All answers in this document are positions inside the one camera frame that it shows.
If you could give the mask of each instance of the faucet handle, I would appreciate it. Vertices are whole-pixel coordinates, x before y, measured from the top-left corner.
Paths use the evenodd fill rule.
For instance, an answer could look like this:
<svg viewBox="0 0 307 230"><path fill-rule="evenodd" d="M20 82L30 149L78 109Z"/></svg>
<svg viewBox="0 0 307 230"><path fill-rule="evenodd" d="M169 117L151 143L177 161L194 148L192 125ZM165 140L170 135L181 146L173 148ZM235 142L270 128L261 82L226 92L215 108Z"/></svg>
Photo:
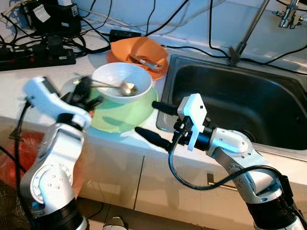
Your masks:
<svg viewBox="0 0 307 230"><path fill-rule="evenodd" d="M275 14L278 17L283 17L284 16L284 11L273 11L273 14Z"/></svg>

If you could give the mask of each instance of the floor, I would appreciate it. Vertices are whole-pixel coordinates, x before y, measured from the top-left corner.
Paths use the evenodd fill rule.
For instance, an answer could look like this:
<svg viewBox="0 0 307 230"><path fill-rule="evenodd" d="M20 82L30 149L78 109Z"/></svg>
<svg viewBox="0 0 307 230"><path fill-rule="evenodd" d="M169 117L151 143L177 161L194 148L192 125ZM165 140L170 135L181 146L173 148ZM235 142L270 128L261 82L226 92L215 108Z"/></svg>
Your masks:
<svg viewBox="0 0 307 230"><path fill-rule="evenodd" d="M86 218L97 213L89 218L90 230L102 230L105 221L115 216L121 217L128 224L129 230L211 230L90 199L77 199L77 205Z"/></svg>

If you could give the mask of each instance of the power adapter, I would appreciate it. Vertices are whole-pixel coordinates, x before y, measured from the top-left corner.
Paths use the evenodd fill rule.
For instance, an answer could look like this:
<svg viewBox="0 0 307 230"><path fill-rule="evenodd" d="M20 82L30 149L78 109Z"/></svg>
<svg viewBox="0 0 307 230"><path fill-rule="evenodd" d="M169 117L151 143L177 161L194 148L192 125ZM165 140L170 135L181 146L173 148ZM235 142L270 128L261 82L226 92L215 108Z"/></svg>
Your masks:
<svg viewBox="0 0 307 230"><path fill-rule="evenodd" d="M76 4L66 5L57 0L30 1L21 7L30 27L38 34L50 32L70 32L78 34L81 22Z"/></svg>
<svg viewBox="0 0 307 230"><path fill-rule="evenodd" d="M115 42L121 39L132 38L132 37L141 37L141 33L123 31L123 30L111 30L110 31L110 42Z"/></svg>

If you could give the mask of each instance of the cabinet door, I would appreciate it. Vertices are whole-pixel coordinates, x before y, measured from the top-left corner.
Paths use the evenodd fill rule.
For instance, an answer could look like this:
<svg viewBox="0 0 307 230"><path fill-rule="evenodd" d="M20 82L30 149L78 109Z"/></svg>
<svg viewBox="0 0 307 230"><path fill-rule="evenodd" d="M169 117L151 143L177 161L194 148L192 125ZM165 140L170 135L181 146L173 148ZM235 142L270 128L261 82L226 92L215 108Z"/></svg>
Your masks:
<svg viewBox="0 0 307 230"><path fill-rule="evenodd" d="M90 137L79 196L133 209L143 155L121 144Z"/></svg>
<svg viewBox="0 0 307 230"><path fill-rule="evenodd" d="M174 157L174 165L185 180L199 185L207 184L207 173L216 174L216 180L227 175L222 167L180 157ZM135 209L212 229L254 229L237 191L196 191L181 185L169 170L166 154L145 157Z"/></svg>

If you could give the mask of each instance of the power strip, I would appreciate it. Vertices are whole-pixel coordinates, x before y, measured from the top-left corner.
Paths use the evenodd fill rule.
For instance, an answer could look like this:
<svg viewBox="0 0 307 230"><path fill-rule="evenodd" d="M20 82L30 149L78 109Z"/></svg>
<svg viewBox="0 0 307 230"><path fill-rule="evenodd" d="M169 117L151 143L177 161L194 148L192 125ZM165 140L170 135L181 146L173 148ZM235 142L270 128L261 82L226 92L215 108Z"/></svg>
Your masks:
<svg viewBox="0 0 307 230"><path fill-rule="evenodd" d="M29 55L28 57L13 57L5 60L2 59L0 60L0 71L74 64L76 64L76 58L74 56L73 49L64 49L61 55Z"/></svg>

